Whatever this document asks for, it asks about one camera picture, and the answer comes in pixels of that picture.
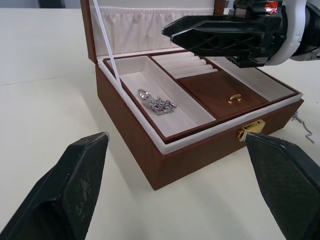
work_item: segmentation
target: white table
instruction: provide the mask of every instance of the white table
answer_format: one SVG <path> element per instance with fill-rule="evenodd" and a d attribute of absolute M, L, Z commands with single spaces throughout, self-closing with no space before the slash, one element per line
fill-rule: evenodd
<path fill-rule="evenodd" d="M 87 240 L 284 240 L 243 148 L 153 191 L 100 103 L 79 9 L 0 8 L 0 230 L 66 147 L 110 144 Z M 273 136 L 320 163 L 320 61 L 264 70 L 304 93 L 297 121 Z"/>

